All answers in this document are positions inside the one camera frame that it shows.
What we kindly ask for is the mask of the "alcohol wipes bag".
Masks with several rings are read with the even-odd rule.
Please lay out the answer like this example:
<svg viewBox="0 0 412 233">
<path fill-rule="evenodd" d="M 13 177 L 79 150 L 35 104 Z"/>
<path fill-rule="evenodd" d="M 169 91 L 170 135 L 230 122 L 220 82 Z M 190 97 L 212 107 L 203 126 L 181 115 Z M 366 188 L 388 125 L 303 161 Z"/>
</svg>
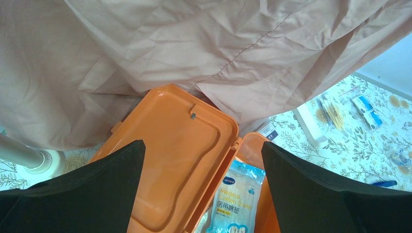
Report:
<svg viewBox="0 0 412 233">
<path fill-rule="evenodd" d="M 343 106 L 350 109 L 352 117 L 369 131 L 374 132 L 383 126 L 381 112 L 371 103 L 359 86 L 343 92 L 338 98 Z"/>
</svg>

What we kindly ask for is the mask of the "small clear blue bag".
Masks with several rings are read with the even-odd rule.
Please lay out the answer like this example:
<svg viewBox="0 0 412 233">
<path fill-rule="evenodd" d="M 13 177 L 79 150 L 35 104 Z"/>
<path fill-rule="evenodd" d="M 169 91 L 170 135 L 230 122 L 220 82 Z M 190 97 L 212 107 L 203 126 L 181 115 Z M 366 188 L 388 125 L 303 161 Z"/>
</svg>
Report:
<svg viewBox="0 0 412 233">
<path fill-rule="evenodd" d="M 412 160 L 403 147 L 396 147 L 389 152 L 389 159 L 397 166 L 409 168 Z"/>
</svg>

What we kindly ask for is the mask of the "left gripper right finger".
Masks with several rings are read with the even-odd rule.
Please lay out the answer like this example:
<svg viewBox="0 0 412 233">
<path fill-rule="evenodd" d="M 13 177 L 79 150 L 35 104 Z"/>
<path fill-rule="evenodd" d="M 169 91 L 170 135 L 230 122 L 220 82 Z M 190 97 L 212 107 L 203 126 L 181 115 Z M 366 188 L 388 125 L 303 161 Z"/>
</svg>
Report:
<svg viewBox="0 0 412 233">
<path fill-rule="evenodd" d="M 261 154 L 281 232 L 411 232 L 411 192 L 344 177 L 272 142 Z"/>
</svg>

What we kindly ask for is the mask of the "orange plastic medicine box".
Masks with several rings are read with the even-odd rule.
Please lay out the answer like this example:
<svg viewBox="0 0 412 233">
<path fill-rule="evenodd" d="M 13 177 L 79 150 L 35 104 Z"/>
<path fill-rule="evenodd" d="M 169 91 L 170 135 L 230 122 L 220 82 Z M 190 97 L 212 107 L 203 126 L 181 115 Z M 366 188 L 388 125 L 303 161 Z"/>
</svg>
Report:
<svg viewBox="0 0 412 233">
<path fill-rule="evenodd" d="M 175 85 L 148 92 L 91 158 L 135 140 L 146 146 L 130 233 L 192 233 L 234 159 L 263 168 L 266 137 Z"/>
</svg>

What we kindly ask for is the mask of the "blue cotton swab pack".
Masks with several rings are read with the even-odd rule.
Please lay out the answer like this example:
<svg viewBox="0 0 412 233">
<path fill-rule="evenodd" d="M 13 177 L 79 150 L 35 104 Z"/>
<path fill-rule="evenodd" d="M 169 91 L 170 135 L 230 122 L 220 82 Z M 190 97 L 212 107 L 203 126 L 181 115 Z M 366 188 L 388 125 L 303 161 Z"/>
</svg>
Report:
<svg viewBox="0 0 412 233">
<path fill-rule="evenodd" d="M 253 233 L 266 173 L 233 161 L 215 193 L 208 233 Z"/>
</svg>

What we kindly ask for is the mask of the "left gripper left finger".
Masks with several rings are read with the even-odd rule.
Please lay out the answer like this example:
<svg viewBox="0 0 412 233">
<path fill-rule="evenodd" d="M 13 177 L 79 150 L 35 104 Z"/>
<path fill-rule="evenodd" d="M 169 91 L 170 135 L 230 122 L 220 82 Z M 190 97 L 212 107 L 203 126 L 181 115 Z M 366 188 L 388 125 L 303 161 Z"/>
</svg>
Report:
<svg viewBox="0 0 412 233">
<path fill-rule="evenodd" d="M 136 140 L 114 153 L 27 189 L 0 193 L 3 233 L 124 233 L 146 147 Z"/>
</svg>

